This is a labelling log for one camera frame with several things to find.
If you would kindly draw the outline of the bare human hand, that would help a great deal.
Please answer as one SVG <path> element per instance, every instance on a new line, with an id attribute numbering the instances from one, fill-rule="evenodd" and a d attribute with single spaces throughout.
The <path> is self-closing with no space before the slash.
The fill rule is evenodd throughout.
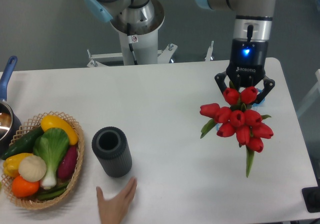
<path id="1" fill-rule="evenodd" d="M 112 199 L 105 199 L 102 189 L 96 187 L 97 206 L 101 223 L 121 223 L 132 203 L 137 187 L 137 179 L 132 177 L 126 186 Z"/>

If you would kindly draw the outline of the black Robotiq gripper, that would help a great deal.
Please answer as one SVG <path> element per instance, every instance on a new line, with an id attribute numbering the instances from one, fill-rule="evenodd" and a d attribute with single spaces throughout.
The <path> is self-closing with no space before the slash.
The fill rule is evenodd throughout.
<path id="1" fill-rule="evenodd" d="M 265 76 L 265 59 L 268 42 L 247 42 L 234 39 L 226 72 L 218 73 L 214 79 L 223 94 L 227 88 L 226 76 L 235 87 L 250 87 L 263 80 L 263 90 L 252 104 L 260 104 L 275 86 L 275 81 Z"/>

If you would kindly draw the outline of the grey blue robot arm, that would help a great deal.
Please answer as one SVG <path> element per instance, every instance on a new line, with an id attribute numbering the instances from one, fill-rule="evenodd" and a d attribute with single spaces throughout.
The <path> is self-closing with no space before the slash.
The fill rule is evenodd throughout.
<path id="1" fill-rule="evenodd" d="M 197 10 L 227 11 L 235 14 L 229 64 L 215 76 L 221 92 L 229 79 L 236 90 L 246 91 L 263 83 L 263 89 L 249 101 L 259 104 L 275 82 L 266 76 L 265 59 L 276 0 L 84 0 L 88 10 L 101 22 L 110 23 L 119 34 L 125 65 L 166 63 L 176 50 L 168 45 L 158 52 L 158 31 L 165 17 L 177 27 L 195 16 Z"/>

